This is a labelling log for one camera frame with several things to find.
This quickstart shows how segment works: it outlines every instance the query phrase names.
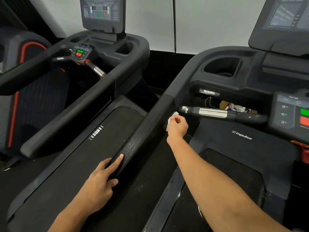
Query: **display screen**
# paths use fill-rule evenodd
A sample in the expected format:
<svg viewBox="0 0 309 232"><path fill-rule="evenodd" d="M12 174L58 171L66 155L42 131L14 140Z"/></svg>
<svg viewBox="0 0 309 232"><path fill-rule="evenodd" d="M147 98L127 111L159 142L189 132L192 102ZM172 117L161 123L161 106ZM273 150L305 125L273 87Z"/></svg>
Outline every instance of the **display screen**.
<svg viewBox="0 0 309 232"><path fill-rule="evenodd" d="M276 0L263 29L309 31L309 0Z"/></svg>
<svg viewBox="0 0 309 232"><path fill-rule="evenodd" d="M119 22L120 0L84 0L83 16L87 19Z"/></svg>
<svg viewBox="0 0 309 232"><path fill-rule="evenodd" d="M284 26L289 27L293 23L301 4L285 4L282 3L278 6L271 22L271 26Z"/></svg>

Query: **left hand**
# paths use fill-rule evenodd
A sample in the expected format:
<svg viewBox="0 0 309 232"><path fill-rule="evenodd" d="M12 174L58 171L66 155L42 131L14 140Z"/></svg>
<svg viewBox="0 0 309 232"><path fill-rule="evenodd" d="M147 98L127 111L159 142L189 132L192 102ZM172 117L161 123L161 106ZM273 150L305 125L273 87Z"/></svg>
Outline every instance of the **left hand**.
<svg viewBox="0 0 309 232"><path fill-rule="evenodd" d="M90 216L94 212L99 211L108 202L113 195L112 188L118 184L118 180L107 180L119 167L123 157L123 154L121 154L118 159L106 169L105 167L112 158L100 162L70 203L75 210L85 213L85 216Z"/></svg>

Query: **impulse logo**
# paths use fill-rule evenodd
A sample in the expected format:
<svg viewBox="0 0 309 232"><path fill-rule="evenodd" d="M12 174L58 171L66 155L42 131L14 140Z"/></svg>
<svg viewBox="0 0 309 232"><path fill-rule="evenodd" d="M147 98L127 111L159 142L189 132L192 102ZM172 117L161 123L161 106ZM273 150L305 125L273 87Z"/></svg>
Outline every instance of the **impulse logo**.
<svg viewBox="0 0 309 232"><path fill-rule="evenodd" d="M236 132L236 131L232 131L232 133L234 133L234 134L237 134L238 136L240 136L240 137L244 137L244 138L246 138L246 139L249 139L249 140L252 140L252 138L250 138L250 137L248 137L248 136L245 136L245 135L243 135L243 134L240 134L239 132Z"/></svg>

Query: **control panel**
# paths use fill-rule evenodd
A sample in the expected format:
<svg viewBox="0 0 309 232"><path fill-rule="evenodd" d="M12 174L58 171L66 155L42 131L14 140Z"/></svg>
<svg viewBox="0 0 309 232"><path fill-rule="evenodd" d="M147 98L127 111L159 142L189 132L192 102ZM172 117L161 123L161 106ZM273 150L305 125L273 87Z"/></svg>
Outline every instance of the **control panel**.
<svg viewBox="0 0 309 232"><path fill-rule="evenodd" d="M269 126L303 146L309 145L309 91L276 93Z"/></svg>
<svg viewBox="0 0 309 232"><path fill-rule="evenodd" d="M83 45L75 45L74 49L72 50L71 56L78 60L85 60L90 55L92 48L87 46L86 44Z"/></svg>

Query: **cable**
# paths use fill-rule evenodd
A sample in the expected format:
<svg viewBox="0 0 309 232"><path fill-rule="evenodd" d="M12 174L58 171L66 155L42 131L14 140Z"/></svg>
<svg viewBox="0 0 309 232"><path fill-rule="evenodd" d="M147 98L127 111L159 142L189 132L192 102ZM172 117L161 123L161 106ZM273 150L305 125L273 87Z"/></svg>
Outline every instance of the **cable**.
<svg viewBox="0 0 309 232"><path fill-rule="evenodd" d="M209 97L209 98L206 98L206 100L205 100L205 107L207 108L207 106L206 106L206 101L207 101L207 99L209 99L209 105L210 106L212 106L211 105L211 99L212 99L212 97Z"/></svg>

